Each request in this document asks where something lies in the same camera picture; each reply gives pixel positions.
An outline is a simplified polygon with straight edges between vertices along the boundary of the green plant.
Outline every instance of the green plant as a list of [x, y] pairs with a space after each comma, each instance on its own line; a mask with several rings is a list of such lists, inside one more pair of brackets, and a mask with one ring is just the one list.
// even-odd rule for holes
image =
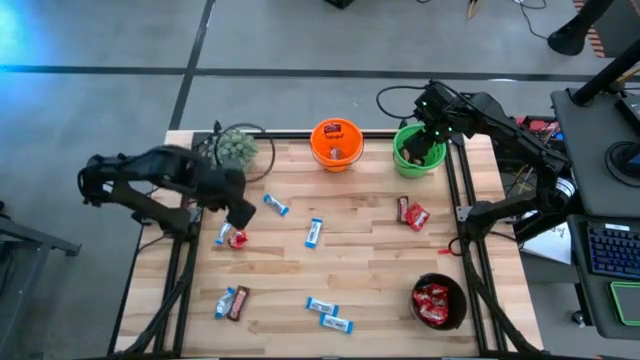
[[[209, 155], [213, 157], [214, 146], [217, 136], [212, 139], [209, 145]], [[238, 129], [231, 129], [222, 134], [218, 142], [218, 160], [224, 164], [230, 160], [237, 160], [244, 171], [251, 166], [251, 162], [258, 153], [258, 145], [251, 135], [245, 134]]]

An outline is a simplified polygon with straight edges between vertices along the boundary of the wooden table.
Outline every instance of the wooden table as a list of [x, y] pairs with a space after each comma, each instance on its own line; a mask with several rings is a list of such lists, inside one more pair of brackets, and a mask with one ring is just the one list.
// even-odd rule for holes
[[[166, 143], [190, 147], [192, 137], [191, 131], [170, 131]], [[438, 254], [457, 236], [445, 165], [421, 179], [404, 179], [394, 170], [390, 147], [390, 140], [367, 140], [362, 158], [348, 171], [333, 174], [316, 164], [308, 141], [276, 141], [273, 172], [247, 187], [245, 197], [258, 210], [247, 228], [245, 248], [214, 245], [225, 213], [206, 212], [203, 217], [183, 356], [478, 354], [470, 310], [462, 326], [448, 332], [427, 328], [409, 312], [411, 288], [422, 274], [446, 274], [465, 292], [466, 285], [460, 258]], [[264, 151], [256, 163], [264, 166], [270, 148], [266, 142], [260, 148]], [[489, 138], [468, 140], [467, 152], [478, 199], [502, 199]], [[282, 218], [268, 208], [262, 201], [265, 193], [288, 205], [289, 214]], [[422, 232], [396, 223], [396, 198], [401, 195], [431, 212]], [[178, 194], [160, 190], [154, 196], [166, 205], [179, 205]], [[315, 250], [304, 246], [312, 217], [324, 220]], [[494, 230], [511, 234], [504, 225]], [[141, 244], [159, 234], [158, 228], [145, 229]], [[487, 247], [501, 306], [525, 337], [542, 348], [516, 244], [489, 236]], [[170, 249], [171, 241], [163, 240], [138, 255], [116, 350], [129, 346], [158, 309]], [[237, 285], [252, 290], [241, 321], [214, 320], [218, 298]], [[304, 307], [307, 296], [339, 304], [339, 316], [354, 321], [353, 334], [320, 327], [318, 313]], [[495, 348], [488, 310], [482, 310], [489, 344]]]

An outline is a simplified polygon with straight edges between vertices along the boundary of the keyboard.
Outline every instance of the keyboard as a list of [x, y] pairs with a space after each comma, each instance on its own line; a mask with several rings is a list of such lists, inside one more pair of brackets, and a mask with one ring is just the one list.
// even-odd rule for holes
[[640, 279], [640, 231], [595, 222], [587, 231], [592, 272]]

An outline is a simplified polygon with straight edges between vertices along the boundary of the concrete floor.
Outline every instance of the concrete floor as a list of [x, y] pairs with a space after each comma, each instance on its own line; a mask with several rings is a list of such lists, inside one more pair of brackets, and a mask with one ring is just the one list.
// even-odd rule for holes
[[[0, 64], [186, 67], [206, 0], [3, 0]], [[575, 14], [571, 0], [529, 11], [549, 34]], [[338, 11], [320, 0], [218, 0], [200, 68], [594, 74], [609, 60], [589, 46], [560, 56], [529, 34], [510, 0], [487, 0], [466, 21], [466, 0], [356, 0]], [[75, 176], [93, 154], [140, 153], [162, 143], [183, 77], [0, 73], [0, 199], [25, 225], [83, 244], [77, 258], [52, 254], [23, 324], [17, 358], [104, 355], [139, 226], [117, 206], [82, 205]], [[511, 114], [550, 115], [551, 90], [579, 83], [448, 81], [485, 90]], [[342, 116], [393, 128], [376, 92], [416, 80], [196, 76], [181, 129], [250, 121], [309, 128]], [[409, 113], [415, 93], [383, 98]], [[574, 328], [568, 285], [532, 284], [545, 347], [557, 354], [632, 356], [638, 345]], [[554, 301], [548, 296], [553, 294]]]

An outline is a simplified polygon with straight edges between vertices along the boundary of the orange bucket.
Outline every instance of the orange bucket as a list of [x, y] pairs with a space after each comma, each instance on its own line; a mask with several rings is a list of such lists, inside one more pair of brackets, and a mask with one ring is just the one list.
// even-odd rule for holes
[[324, 120], [311, 132], [310, 142], [313, 157], [331, 172], [345, 171], [364, 151], [362, 132], [346, 119]]

